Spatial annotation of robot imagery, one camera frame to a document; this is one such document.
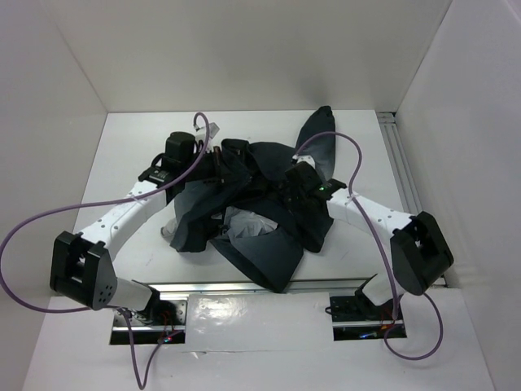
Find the dark navy jacket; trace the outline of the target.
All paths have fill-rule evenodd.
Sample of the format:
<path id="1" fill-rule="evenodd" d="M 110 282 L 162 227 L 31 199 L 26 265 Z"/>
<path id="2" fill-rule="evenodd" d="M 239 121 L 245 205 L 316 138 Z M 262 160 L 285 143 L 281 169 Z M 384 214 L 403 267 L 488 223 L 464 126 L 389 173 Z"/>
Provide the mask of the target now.
<path id="1" fill-rule="evenodd" d="M 211 244 L 253 283 L 284 292 L 304 251 L 318 253 L 333 220 L 296 199 L 286 171 L 293 156 L 310 156 L 316 177 L 326 182 L 335 170 L 335 117 L 317 109 L 300 129 L 293 147 L 225 138 L 221 151 L 234 179 L 229 184 L 197 180 L 173 202 L 174 217 L 160 229 L 171 248 L 200 253 Z"/>

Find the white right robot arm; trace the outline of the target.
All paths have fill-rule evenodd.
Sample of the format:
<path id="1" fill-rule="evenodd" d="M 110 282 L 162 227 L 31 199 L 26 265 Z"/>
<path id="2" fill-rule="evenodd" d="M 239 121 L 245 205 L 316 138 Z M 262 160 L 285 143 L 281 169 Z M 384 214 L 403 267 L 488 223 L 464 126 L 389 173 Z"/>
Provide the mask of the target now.
<path id="1" fill-rule="evenodd" d="M 436 219 L 387 208 L 335 179 L 323 182 L 317 171 L 299 162 L 286 173 L 285 204 L 312 250 L 322 246 L 322 222 L 341 221 L 371 235 L 384 257 L 384 272 L 367 279 L 355 293 L 355 309 L 374 319 L 384 305 L 394 310 L 400 298 L 421 296 L 452 265 L 454 257 Z"/>

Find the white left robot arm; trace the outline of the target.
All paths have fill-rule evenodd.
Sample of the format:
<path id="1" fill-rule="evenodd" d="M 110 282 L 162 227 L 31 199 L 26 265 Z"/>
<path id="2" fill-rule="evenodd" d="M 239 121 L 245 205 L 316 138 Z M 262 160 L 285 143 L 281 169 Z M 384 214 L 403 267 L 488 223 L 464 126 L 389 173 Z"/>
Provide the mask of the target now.
<path id="1" fill-rule="evenodd" d="M 209 148 L 218 130 L 212 123 L 195 134 L 171 133 L 164 152 L 138 176 L 120 203 L 79 232 L 61 233 L 54 242 L 50 288 L 91 310 L 124 308 L 143 325 L 173 312 L 175 306 L 161 300 L 157 289 L 117 277 L 113 262 L 139 228 L 188 182 L 219 177 L 221 153 Z"/>

